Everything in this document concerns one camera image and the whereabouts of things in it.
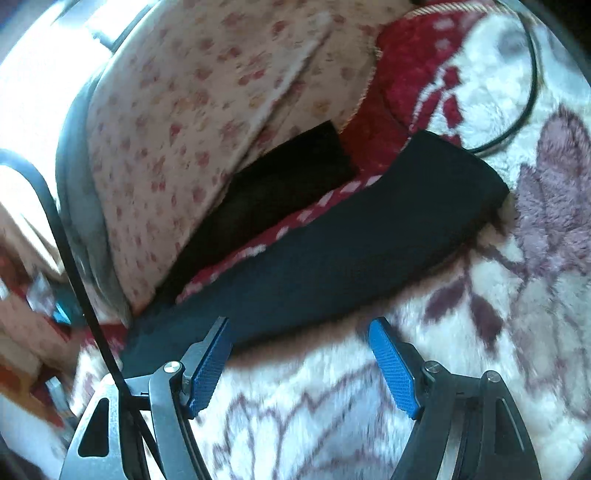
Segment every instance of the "beige fabric with pink flowers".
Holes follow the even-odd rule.
[[[262,3],[161,2],[97,86],[90,161],[136,311],[329,33],[327,12]]]

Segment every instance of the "red fabric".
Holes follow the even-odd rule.
[[[385,27],[376,42],[382,51],[376,75],[359,111],[340,135],[343,148],[359,167],[358,176],[328,192],[317,203],[286,217],[222,262],[199,271],[177,302],[200,291],[244,258],[261,252],[289,230],[310,223],[352,193],[375,182],[396,158],[409,135],[427,128],[442,95],[460,83],[457,68],[449,67],[443,73],[444,85],[434,90],[417,109],[421,92],[458,51],[466,33],[482,16],[465,12],[430,14],[403,18]],[[442,20],[454,27],[440,28]],[[461,121],[453,93],[445,100],[443,110],[451,127]],[[460,144],[458,135],[448,139]]]

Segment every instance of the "white surface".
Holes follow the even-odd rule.
[[[50,480],[59,479],[66,453],[53,428],[2,395],[0,433],[13,452],[37,465]]]

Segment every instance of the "dark cord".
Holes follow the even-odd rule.
[[[535,101],[538,97],[538,62],[536,59],[535,53],[535,46],[534,40],[531,36],[530,26],[527,23],[527,20],[521,13],[517,13],[517,17],[521,21],[521,25],[523,25],[523,29],[525,31],[525,40],[527,42],[527,49],[530,51],[530,59],[531,59],[531,86],[530,86],[530,96],[527,99],[527,103],[525,104],[525,108],[521,112],[521,115],[515,120],[515,122],[503,132],[498,137],[494,138],[493,140],[481,145],[480,147],[470,148],[468,152],[476,154],[482,154],[491,150],[499,145],[501,145],[507,138],[515,135],[528,121],[532,110],[534,109]]]

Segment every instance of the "maroon leaf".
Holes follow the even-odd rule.
[[[449,285],[437,290],[431,295],[431,298],[427,303],[424,321],[431,323],[441,320],[441,317],[443,317],[449,310],[457,307],[465,290],[466,282],[464,281],[464,277],[460,277]]]
[[[496,338],[503,328],[503,320],[488,301],[476,294],[471,295],[470,312],[478,336],[485,343],[487,350],[494,351]]]

